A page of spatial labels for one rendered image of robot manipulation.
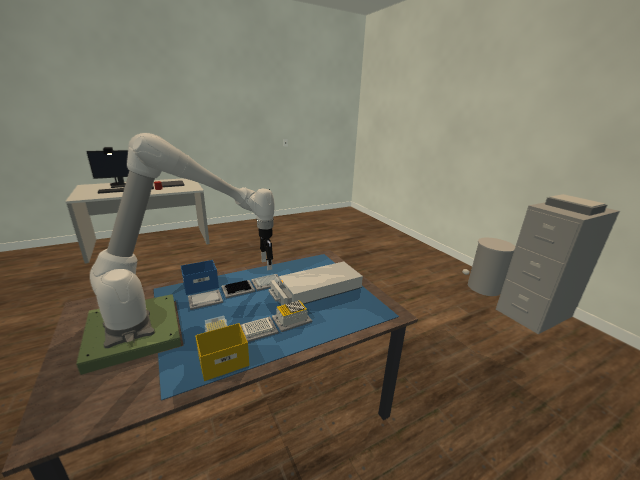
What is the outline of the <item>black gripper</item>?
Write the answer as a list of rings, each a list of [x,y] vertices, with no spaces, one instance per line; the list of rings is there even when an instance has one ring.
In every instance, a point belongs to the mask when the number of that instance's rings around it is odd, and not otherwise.
[[[266,262],[267,260],[267,270],[272,270],[273,252],[272,242],[270,243],[269,239],[272,235],[272,228],[267,230],[259,229],[261,259],[262,262]]]

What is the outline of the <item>yellow open-top bin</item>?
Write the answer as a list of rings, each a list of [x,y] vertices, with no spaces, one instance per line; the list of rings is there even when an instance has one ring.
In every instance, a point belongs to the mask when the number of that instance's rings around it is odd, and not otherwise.
[[[250,366],[248,342],[239,323],[195,336],[204,381]]]

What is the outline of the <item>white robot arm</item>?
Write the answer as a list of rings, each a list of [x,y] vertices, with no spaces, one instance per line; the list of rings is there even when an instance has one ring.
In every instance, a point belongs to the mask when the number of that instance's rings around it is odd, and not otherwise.
[[[274,226],[275,206],[270,190],[236,188],[157,135],[140,133],[130,140],[127,168],[129,173],[108,248],[99,253],[90,271],[91,286],[104,321],[104,348],[155,333],[136,276],[137,258],[133,252],[154,180],[162,171],[227,194],[237,205],[254,212],[259,229]]]

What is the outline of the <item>blue bin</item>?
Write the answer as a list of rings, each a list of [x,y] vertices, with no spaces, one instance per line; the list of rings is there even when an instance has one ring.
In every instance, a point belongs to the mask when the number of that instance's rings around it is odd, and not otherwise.
[[[213,260],[181,265],[181,271],[186,295],[219,288]]]

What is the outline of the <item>blue bench mat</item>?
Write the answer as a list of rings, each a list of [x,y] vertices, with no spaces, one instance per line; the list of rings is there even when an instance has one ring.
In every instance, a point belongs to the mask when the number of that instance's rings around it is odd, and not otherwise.
[[[219,275],[219,288],[186,295],[184,284],[154,289],[154,298],[173,294],[183,345],[158,353],[161,401],[232,375],[250,370],[320,344],[399,317],[366,288],[355,289],[303,304],[312,322],[281,332],[274,320],[279,301],[268,289],[257,291],[251,279],[278,276],[335,264],[325,254]],[[255,292],[226,298],[223,285],[250,280]],[[188,296],[219,290],[223,303],[190,310]],[[227,325],[271,317],[278,334],[248,342],[249,365],[204,381],[196,336],[205,333],[205,320],[224,316]]]

